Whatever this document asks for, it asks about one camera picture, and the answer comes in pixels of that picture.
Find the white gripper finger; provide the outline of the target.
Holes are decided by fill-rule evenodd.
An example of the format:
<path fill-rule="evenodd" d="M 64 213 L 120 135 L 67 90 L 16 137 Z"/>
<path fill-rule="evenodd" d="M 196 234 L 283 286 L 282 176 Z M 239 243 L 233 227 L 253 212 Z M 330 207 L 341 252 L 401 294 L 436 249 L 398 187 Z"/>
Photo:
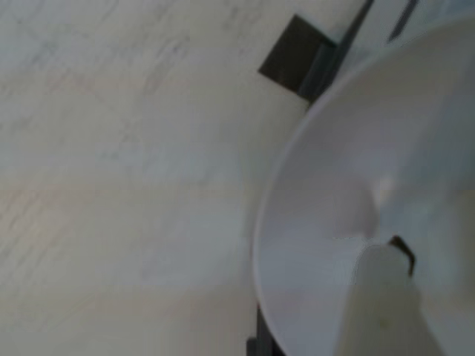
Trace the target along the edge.
<path fill-rule="evenodd" d="M 345 300 L 335 355 L 443 355 L 422 315 L 409 259 L 393 245 L 361 253 Z"/>

